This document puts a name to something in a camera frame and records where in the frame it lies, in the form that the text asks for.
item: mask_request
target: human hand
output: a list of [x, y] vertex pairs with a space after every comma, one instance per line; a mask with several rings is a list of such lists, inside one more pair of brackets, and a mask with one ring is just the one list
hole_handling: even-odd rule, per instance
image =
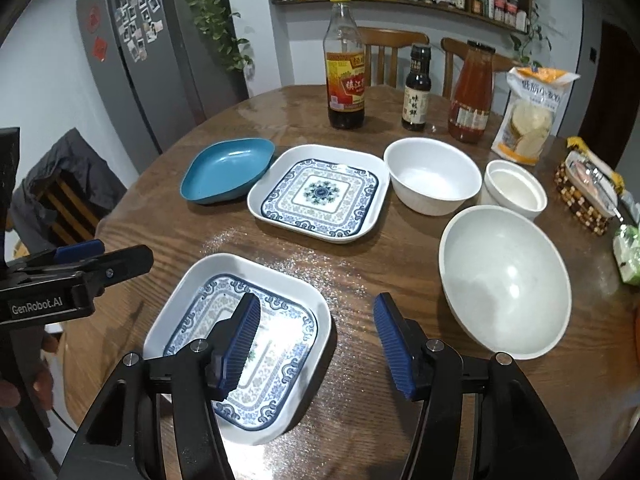
[[[42, 339], [42, 349], [45, 352], [55, 353], [58, 349], [58, 340], [52, 335], [45, 333]], [[33, 383], [36, 397], [40, 401], [43, 410], [50, 410], [53, 407], [53, 377], [49, 368], [43, 363], [38, 371]], [[20, 392], [18, 388], [7, 381], [0, 380], [0, 408], [15, 408], [20, 404]]]

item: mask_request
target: hanging plant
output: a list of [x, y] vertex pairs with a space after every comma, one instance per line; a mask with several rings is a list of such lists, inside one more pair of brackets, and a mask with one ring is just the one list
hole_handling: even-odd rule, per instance
[[540, 25], [540, 14], [538, 13], [539, 7], [536, 0], [533, 0], [533, 8], [531, 9], [529, 17], [529, 29], [524, 39], [510, 34], [511, 41], [513, 41], [513, 50], [515, 52], [514, 58], [524, 65], [532, 65], [541, 67], [542, 64], [532, 59], [533, 46], [536, 42], [546, 42], [551, 51], [551, 40], [545, 35], [542, 25]]
[[198, 30], [211, 38], [218, 46], [218, 52], [227, 70], [242, 70], [252, 65], [254, 60], [240, 51], [240, 46], [248, 44], [246, 38], [236, 38], [229, 0], [186, 0], [191, 7], [193, 23]]

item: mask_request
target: chair backrest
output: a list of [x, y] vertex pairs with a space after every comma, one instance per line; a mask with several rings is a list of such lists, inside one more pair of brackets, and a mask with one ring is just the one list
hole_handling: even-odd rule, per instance
[[[82, 197], [70, 173], [63, 171], [46, 182], [38, 183], [37, 188], [34, 195], [38, 202], [58, 213], [56, 222], [51, 226], [49, 238], [52, 243], [61, 247], [94, 239], [98, 222], [108, 212], [101, 211]], [[13, 228], [12, 219], [7, 215], [5, 230]]]
[[[468, 44], [454, 40], [453, 38], [442, 38], [440, 46], [445, 53], [442, 96], [447, 99], [451, 99], [451, 91], [453, 88], [453, 55], [455, 54], [465, 60], [466, 53], [469, 51], [469, 46]], [[508, 72], [515, 66], [520, 65], [513, 59], [501, 56], [500, 54], [494, 54], [494, 72]]]
[[386, 84], [396, 87], [398, 83], [398, 48], [414, 43], [429, 44], [429, 38], [421, 32], [410, 30], [390, 30], [388, 28], [358, 27], [365, 45], [365, 86], [371, 86], [371, 46], [378, 48], [378, 68], [376, 84], [385, 83], [385, 47], [391, 48], [391, 65]]

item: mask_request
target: green package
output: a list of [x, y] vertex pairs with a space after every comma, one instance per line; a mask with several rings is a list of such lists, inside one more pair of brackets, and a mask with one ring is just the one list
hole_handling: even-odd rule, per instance
[[623, 225], [616, 231], [613, 254], [622, 281], [640, 286], [640, 235], [637, 227]]

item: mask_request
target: yellow package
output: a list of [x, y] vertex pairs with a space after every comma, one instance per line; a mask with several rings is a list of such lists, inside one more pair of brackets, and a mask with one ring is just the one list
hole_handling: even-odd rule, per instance
[[562, 96], [579, 77], [555, 68], [512, 68], [507, 74], [511, 97], [492, 150], [512, 162], [534, 166]]

